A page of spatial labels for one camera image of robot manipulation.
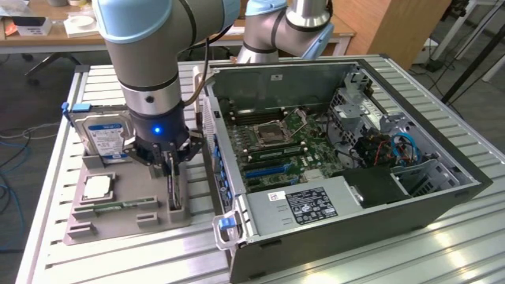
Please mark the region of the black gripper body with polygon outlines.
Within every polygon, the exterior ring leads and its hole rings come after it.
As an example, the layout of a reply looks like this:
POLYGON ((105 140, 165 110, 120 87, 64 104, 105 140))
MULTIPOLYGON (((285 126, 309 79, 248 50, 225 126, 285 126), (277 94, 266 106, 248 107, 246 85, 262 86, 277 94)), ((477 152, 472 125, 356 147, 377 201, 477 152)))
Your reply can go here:
POLYGON ((184 104, 160 114, 140 114, 129 109, 136 136, 149 143, 174 143, 180 146, 189 138, 185 126, 184 104))

